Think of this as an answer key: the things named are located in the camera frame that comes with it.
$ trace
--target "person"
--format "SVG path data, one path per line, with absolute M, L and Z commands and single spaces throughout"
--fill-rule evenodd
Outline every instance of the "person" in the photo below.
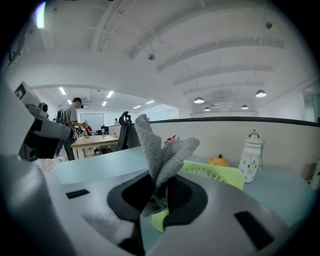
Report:
M 75 131 L 76 126 L 86 128 L 86 125 L 78 122 L 77 118 L 77 109 L 80 109 L 81 106 L 82 100 L 78 97 L 75 97 L 73 98 L 72 103 L 61 111 L 61 115 L 64 118 L 64 124 L 73 129 L 73 131 Z M 76 141 L 75 135 L 76 132 L 74 132 L 74 136 L 72 138 L 68 138 L 64 142 L 64 149 L 69 161 L 75 160 L 75 155 L 71 148 L 72 143 Z
M 117 118 L 114 119 L 114 125 L 115 125 L 115 126 L 120 125 L 120 123 L 118 122 L 118 119 L 117 119 Z

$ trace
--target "pumpkin figure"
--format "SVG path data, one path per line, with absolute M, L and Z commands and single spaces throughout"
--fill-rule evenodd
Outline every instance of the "pumpkin figure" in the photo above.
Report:
M 225 167 L 229 167 L 229 163 L 228 161 L 223 158 L 222 154 L 220 154 L 218 157 L 212 157 L 209 162 L 209 165 L 213 165 L 213 166 L 225 166 Z

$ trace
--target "ceiling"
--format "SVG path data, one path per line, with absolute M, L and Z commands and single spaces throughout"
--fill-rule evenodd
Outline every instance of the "ceiling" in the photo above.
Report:
M 49 88 L 62 103 L 60 86 L 93 106 L 115 91 L 114 109 L 152 99 L 191 113 L 216 103 L 250 112 L 317 73 L 297 32 L 263 0 L 57 0 L 45 10 L 43 29 L 33 16 L 23 31 L 7 79 Z M 194 104 L 198 96 L 205 103 Z
M 121 111 L 130 110 L 131 112 L 134 112 L 135 110 L 133 108 L 136 106 L 141 106 L 136 108 L 136 111 L 141 111 L 157 105 L 157 102 L 146 104 L 151 100 L 119 92 L 114 92 L 110 98 L 106 98 L 109 90 L 76 87 L 64 87 L 63 89 L 66 95 L 63 95 L 59 88 L 34 89 L 34 92 L 42 96 L 45 95 L 46 98 L 51 98 L 59 107 L 67 106 L 67 100 L 72 101 L 74 97 L 79 97 L 85 108 L 103 108 Z

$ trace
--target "desk surface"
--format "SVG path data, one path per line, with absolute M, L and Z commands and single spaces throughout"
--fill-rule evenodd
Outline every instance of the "desk surface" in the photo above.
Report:
M 206 163 L 207 158 L 191 156 L 188 160 Z M 140 147 L 56 164 L 53 172 L 61 184 L 101 181 L 114 176 L 147 169 Z M 265 205 L 291 227 L 304 219 L 317 194 L 292 170 L 266 166 L 243 191 Z
M 113 137 L 111 135 L 96 135 L 96 136 L 89 136 L 89 138 L 86 137 L 80 137 L 76 140 L 75 143 L 71 145 L 71 148 L 77 148 L 77 147 L 86 147 L 86 146 L 93 146 L 93 145 L 99 145 L 102 143 L 108 143 L 108 142 L 117 142 L 119 138 Z

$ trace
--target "pink object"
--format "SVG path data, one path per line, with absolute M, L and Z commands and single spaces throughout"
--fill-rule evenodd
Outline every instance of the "pink object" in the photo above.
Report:
M 179 137 L 176 138 L 176 135 L 174 135 L 172 138 L 167 138 L 166 141 L 164 142 L 164 145 L 167 145 L 169 142 L 174 142 L 176 140 L 179 140 Z

